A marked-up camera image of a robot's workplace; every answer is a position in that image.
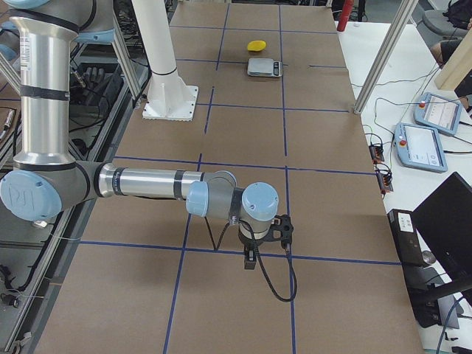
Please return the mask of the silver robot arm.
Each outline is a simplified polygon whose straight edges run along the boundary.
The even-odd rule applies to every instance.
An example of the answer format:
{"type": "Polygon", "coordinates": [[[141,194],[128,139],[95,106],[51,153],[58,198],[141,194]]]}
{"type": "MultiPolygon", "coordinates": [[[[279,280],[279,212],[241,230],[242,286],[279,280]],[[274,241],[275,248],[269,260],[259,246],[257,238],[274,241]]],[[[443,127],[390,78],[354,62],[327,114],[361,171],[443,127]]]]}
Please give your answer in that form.
{"type": "Polygon", "coordinates": [[[238,225],[244,265],[261,264],[272,241],[277,191],[239,188],[226,171],[140,170],[79,162],[69,153],[70,45],[79,35],[114,39],[111,1],[10,1],[20,34],[22,149],[1,180],[1,200],[26,221],[46,220],[83,201],[112,195],[183,200],[191,215],[238,225]]]}

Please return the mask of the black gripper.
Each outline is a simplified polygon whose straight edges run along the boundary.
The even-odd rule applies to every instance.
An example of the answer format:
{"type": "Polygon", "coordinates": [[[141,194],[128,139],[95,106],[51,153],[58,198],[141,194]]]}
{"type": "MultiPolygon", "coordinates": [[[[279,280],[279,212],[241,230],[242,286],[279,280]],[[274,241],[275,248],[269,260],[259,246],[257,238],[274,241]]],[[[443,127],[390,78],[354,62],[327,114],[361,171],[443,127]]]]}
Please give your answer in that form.
{"type": "Polygon", "coordinates": [[[251,235],[249,229],[244,225],[239,225],[238,237],[240,242],[243,244],[244,251],[244,269],[254,270],[257,264],[257,256],[259,254],[259,247],[264,242],[269,242],[273,237],[273,232],[270,229],[264,232],[255,232],[251,235]]]}

